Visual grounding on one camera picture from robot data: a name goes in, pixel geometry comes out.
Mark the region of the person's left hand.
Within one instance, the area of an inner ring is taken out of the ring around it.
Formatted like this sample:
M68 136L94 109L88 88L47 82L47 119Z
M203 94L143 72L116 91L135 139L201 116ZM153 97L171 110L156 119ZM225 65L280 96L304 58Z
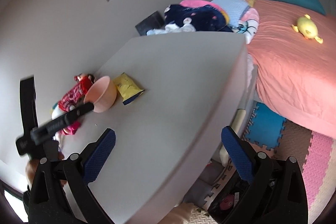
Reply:
M59 160L64 159L64 155L61 152L58 152L58 159ZM31 187L33 185L35 173L37 171L37 167L39 165L39 162L40 161L38 159L32 159L32 160L29 160L29 162L26 165L25 172L26 172L26 177L27 177L29 189L31 189ZM60 182L61 182L62 186L67 184L66 180L60 180Z

